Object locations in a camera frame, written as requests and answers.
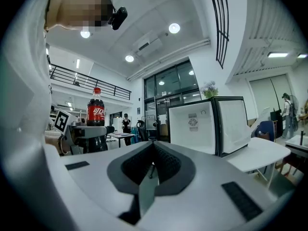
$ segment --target person in black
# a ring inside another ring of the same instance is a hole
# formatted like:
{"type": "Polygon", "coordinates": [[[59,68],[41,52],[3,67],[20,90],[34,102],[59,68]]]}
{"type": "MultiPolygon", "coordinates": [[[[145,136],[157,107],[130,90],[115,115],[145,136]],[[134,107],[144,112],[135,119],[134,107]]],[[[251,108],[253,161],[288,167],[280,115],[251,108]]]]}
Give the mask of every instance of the person in black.
{"type": "MultiPolygon", "coordinates": [[[[124,133],[130,133],[130,127],[131,127],[131,123],[130,120],[128,118],[128,114],[124,114],[124,120],[123,120],[123,132],[124,133]]],[[[125,140],[125,145],[130,145],[130,138],[124,138],[125,140]]]]}

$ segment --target black railing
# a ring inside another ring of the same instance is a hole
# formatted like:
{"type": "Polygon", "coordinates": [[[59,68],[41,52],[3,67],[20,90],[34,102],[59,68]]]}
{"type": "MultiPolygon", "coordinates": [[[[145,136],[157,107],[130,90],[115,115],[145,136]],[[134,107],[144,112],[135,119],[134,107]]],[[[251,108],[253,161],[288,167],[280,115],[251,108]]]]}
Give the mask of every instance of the black railing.
{"type": "Polygon", "coordinates": [[[58,65],[50,64],[49,75],[50,79],[58,80],[66,84],[71,84],[89,90],[99,87],[103,94],[130,100],[131,91],[129,90],[58,65]]]}
{"type": "Polygon", "coordinates": [[[229,8],[228,0],[212,0],[217,29],[216,61],[221,68],[225,62],[229,42],[229,8]]]}

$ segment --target bottle cap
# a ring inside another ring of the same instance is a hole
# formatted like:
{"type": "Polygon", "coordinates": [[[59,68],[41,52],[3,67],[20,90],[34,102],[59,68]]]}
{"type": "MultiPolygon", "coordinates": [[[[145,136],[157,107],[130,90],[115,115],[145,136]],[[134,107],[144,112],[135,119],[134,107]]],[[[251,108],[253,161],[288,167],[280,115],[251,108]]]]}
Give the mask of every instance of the bottle cap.
{"type": "Polygon", "coordinates": [[[95,88],[94,88],[94,93],[100,94],[100,93],[101,93],[101,89],[98,88],[98,87],[95,87],[95,88]]]}

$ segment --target coca-cola bottle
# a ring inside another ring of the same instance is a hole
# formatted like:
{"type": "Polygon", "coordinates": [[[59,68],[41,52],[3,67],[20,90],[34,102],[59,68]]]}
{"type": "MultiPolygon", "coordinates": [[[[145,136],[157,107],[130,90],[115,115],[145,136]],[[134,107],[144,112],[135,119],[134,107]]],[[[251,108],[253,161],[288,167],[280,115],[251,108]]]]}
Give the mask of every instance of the coca-cola bottle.
{"type": "MultiPolygon", "coordinates": [[[[94,88],[93,96],[88,102],[87,108],[87,126],[104,126],[105,125],[105,106],[101,100],[101,89],[94,88]]],[[[86,153],[107,151],[105,136],[90,138],[87,145],[86,153]]]]}

